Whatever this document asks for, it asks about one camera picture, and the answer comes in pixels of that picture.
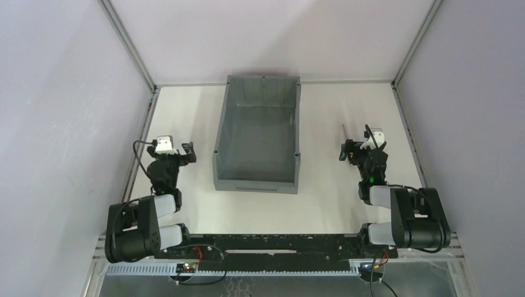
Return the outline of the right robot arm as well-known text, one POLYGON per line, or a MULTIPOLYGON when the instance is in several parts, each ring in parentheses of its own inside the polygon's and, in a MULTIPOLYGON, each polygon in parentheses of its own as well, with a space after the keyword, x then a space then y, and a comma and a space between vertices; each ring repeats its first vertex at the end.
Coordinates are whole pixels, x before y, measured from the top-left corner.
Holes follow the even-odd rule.
POLYGON ((358 196, 367 205, 389 210, 390 221, 366 223, 360 233, 374 246, 411 248, 437 253, 449 246, 451 231, 435 188, 388 184, 384 178, 388 154, 383 146, 367 146, 347 139, 341 161, 356 166, 361 180, 358 196))

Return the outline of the yellow black screwdriver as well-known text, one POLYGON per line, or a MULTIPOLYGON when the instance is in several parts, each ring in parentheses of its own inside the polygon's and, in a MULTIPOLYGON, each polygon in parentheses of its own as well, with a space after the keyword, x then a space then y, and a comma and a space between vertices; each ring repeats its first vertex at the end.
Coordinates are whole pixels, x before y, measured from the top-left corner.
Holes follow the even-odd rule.
MULTIPOLYGON (((351 139, 351 138, 349 137, 349 134, 348 134, 348 132, 347 132, 347 129, 346 129, 346 127, 345 127, 345 124, 342 125, 342 130, 343 130, 343 133, 344 133, 344 136, 345 136, 345 140, 346 140, 346 139, 351 139)), ((353 156, 353 153, 351 153, 350 156, 351 156, 351 158, 348 158, 347 161, 348 161, 350 164, 352 164, 352 156, 353 156)))

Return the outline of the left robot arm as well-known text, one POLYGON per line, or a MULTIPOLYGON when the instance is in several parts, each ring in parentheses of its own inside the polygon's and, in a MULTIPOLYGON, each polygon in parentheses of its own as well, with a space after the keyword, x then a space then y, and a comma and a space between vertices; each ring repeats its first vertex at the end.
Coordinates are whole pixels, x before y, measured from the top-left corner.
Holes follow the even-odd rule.
POLYGON ((160 226, 159 220, 181 210, 178 175, 181 167, 196 163, 194 144, 183 143, 183 153, 173 148, 168 137, 147 142, 146 146, 153 162, 148 166, 140 163, 139 167, 151 183, 150 194, 113 204, 108 209, 104 250, 111 263, 160 257, 169 249, 190 242, 190 233, 184 223, 160 226))

